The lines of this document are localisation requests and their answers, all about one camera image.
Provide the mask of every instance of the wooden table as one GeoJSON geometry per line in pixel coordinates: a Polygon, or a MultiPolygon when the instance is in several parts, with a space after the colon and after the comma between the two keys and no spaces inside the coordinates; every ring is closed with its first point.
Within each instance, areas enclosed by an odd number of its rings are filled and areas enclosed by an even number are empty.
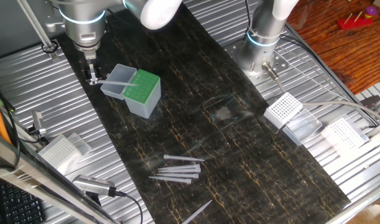
{"type": "Polygon", "coordinates": [[[350,30],[341,30],[336,20],[357,16],[372,2],[300,0],[288,20],[354,94],[380,82],[380,16],[373,16],[370,26],[350,30]]]}

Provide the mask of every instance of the black keyboard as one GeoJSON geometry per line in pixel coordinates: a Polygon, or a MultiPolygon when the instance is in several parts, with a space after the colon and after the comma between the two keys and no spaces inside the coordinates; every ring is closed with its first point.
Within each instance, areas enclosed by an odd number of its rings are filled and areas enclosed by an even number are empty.
{"type": "Polygon", "coordinates": [[[42,201],[3,180],[0,195],[7,224],[41,224],[45,221],[42,201]]]}

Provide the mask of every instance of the black marble surface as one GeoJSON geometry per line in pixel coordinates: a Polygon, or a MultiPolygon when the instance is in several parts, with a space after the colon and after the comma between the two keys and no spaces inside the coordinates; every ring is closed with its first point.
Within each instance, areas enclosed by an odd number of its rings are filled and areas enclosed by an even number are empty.
{"type": "Polygon", "coordinates": [[[71,40],[58,38],[156,224],[182,223],[209,200],[194,223],[325,223],[349,203],[304,147],[274,134],[267,103],[187,8],[168,26],[147,31],[125,11],[109,18],[98,51],[101,73],[117,63],[161,77],[162,97],[149,119],[106,97],[81,74],[71,40]],[[148,176],[163,154],[206,159],[191,185],[148,176]]]}

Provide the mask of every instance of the clear plastic container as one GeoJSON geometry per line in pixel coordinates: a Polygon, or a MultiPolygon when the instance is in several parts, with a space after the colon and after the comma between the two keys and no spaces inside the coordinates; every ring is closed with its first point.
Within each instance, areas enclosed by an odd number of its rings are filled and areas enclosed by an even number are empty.
{"type": "Polygon", "coordinates": [[[62,134],[44,147],[39,155],[61,174],[66,174],[81,158],[82,153],[62,134]]]}
{"type": "Polygon", "coordinates": [[[321,126],[321,122],[315,118],[309,110],[304,109],[283,128],[283,131],[296,145],[301,146],[312,134],[321,128],[321,126]]]}
{"type": "MultiPolygon", "coordinates": [[[[128,67],[125,65],[117,64],[114,70],[109,74],[106,81],[111,82],[129,82],[129,80],[136,74],[137,69],[128,67]]],[[[123,100],[123,93],[127,86],[123,85],[113,85],[113,84],[103,84],[101,86],[101,91],[107,96],[123,100]]]]}
{"type": "Polygon", "coordinates": [[[77,133],[71,134],[67,139],[80,151],[82,156],[91,151],[91,147],[77,133]]]}

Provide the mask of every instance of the black cable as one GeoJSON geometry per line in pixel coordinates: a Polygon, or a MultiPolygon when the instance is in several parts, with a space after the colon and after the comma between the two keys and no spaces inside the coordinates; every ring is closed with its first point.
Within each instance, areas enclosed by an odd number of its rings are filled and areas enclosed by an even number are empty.
{"type": "Polygon", "coordinates": [[[246,34],[248,33],[249,29],[251,28],[251,13],[249,11],[248,0],[245,0],[245,5],[246,5],[246,14],[248,15],[248,27],[246,28],[245,35],[242,38],[242,40],[245,39],[246,34]]]}
{"type": "Polygon", "coordinates": [[[11,142],[12,143],[16,143],[16,147],[17,147],[17,151],[16,151],[16,161],[14,163],[14,166],[9,166],[9,165],[0,165],[0,169],[6,169],[8,171],[14,171],[17,166],[18,166],[18,163],[20,161],[20,154],[21,154],[21,150],[20,150],[20,140],[19,140],[19,137],[18,137],[18,132],[17,132],[17,127],[16,127],[16,124],[14,122],[14,118],[11,114],[11,108],[8,107],[9,103],[7,102],[7,100],[2,97],[0,98],[1,101],[3,102],[4,106],[6,107],[6,111],[7,111],[7,115],[9,116],[9,119],[10,119],[10,122],[11,122],[11,126],[13,128],[13,134],[12,136],[10,136],[10,139],[11,139],[11,142]]]}
{"type": "Polygon", "coordinates": [[[15,170],[14,167],[9,165],[0,165],[0,169],[6,169],[7,171],[13,172],[15,170]]]}
{"type": "Polygon", "coordinates": [[[25,140],[25,139],[22,139],[22,138],[20,138],[20,140],[23,141],[23,142],[26,142],[26,143],[31,143],[31,144],[36,144],[36,143],[40,142],[39,136],[38,136],[38,139],[36,141],[29,141],[29,140],[25,140]]]}
{"type": "Polygon", "coordinates": [[[13,127],[13,135],[16,138],[17,152],[16,152],[16,162],[14,163],[14,168],[16,169],[17,166],[18,166],[18,162],[20,161],[20,153],[21,153],[21,150],[20,150],[20,140],[19,140],[19,137],[18,137],[16,123],[14,122],[13,115],[11,114],[11,110],[10,110],[10,108],[7,108],[7,107],[6,107],[6,110],[7,110],[7,115],[9,115],[9,118],[10,118],[11,126],[13,127]]]}
{"type": "Polygon", "coordinates": [[[116,191],[115,194],[116,194],[117,196],[130,198],[134,203],[137,204],[137,206],[138,206],[139,209],[140,209],[140,216],[141,216],[140,224],[142,224],[142,209],[141,209],[141,206],[140,206],[139,202],[138,202],[136,199],[134,199],[133,197],[131,197],[130,195],[126,194],[126,193],[123,193],[123,192],[120,192],[120,191],[116,191]]]}
{"type": "Polygon", "coordinates": [[[107,9],[107,11],[108,11],[111,15],[113,15],[113,17],[115,17],[117,20],[123,22],[124,24],[132,25],[132,24],[130,24],[130,23],[124,21],[123,19],[119,18],[119,17],[118,17],[113,11],[111,11],[110,9],[107,9]]]}

